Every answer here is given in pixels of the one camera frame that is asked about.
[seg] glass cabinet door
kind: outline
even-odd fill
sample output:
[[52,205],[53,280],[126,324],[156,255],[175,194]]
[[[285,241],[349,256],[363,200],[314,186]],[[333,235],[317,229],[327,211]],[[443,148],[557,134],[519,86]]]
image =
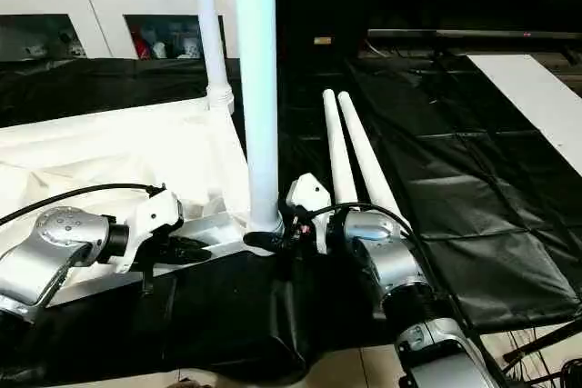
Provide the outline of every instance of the glass cabinet door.
[[[196,0],[91,0],[115,58],[204,58]],[[225,57],[238,58],[235,0],[215,0]]]
[[[125,15],[125,21],[138,59],[204,58],[196,15]],[[224,42],[222,17],[219,23]]]
[[110,56],[89,0],[0,0],[0,61]]
[[68,15],[0,15],[0,61],[85,57]]

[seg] white fabric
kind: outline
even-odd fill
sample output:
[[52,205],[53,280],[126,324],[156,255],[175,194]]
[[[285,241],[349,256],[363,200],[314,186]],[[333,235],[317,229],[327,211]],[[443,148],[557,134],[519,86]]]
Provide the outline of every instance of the white fabric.
[[[186,220],[225,208],[244,220],[248,182],[240,143],[226,109],[208,111],[203,100],[0,129],[0,216],[82,186],[165,183]],[[115,215],[120,223],[144,198],[134,190],[108,190],[60,204]],[[38,215],[0,227],[0,253],[26,238]],[[99,264],[72,269],[65,285],[110,270]]]

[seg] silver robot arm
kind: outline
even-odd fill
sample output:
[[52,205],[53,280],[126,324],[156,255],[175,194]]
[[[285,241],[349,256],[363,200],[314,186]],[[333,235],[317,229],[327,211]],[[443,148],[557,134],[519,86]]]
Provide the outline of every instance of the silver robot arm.
[[124,224],[77,208],[50,209],[22,243],[0,257],[0,311],[33,323],[71,267],[99,262],[125,273],[156,230],[174,229],[182,222],[180,203],[169,191],[140,204]]
[[347,240],[358,239],[369,254],[378,301],[399,332],[395,347],[405,386],[498,388],[479,350],[436,298],[409,241],[393,233],[389,217],[349,211],[332,217],[329,226],[342,229]]

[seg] tile floor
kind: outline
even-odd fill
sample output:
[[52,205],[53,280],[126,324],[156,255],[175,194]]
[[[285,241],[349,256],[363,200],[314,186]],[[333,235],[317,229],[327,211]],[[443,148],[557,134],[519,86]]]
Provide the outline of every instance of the tile floor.
[[[538,328],[537,336],[542,336],[556,329],[557,326]],[[514,331],[518,344],[528,343],[533,339],[533,331]],[[501,355],[512,350],[513,339],[509,333],[484,335],[483,341],[493,356],[504,365]],[[582,356],[582,333],[560,344],[548,347],[544,351],[550,372],[558,371],[565,361]],[[537,355],[524,360],[524,371],[535,378],[545,374]],[[398,379],[403,374],[391,345],[351,349],[330,353],[319,361],[303,381],[288,388],[397,388]],[[208,383],[215,388],[244,388],[244,385],[217,377],[215,374],[198,370],[176,370],[170,373],[156,373],[126,379],[115,379],[82,385],[65,385],[67,388],[165,388],[170,383],[188,377],[201,384]]]
[[[402,368],[393,346],[350,349],[328,354],[314,365],[306,379],[289,388],[393,388],[398,387],[401,375]],[[63,388],[165,388],[185,377],[216,388],[244,386],[212,373],[183,369],[82,385],[63,385]]]

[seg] black fabric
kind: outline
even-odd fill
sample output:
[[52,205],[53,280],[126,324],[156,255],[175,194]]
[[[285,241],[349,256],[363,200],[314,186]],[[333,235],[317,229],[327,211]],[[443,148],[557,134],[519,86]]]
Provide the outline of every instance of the black fabric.
[[572,316],[582,178],[466,58],[349,67],[396,199],[481,331]]

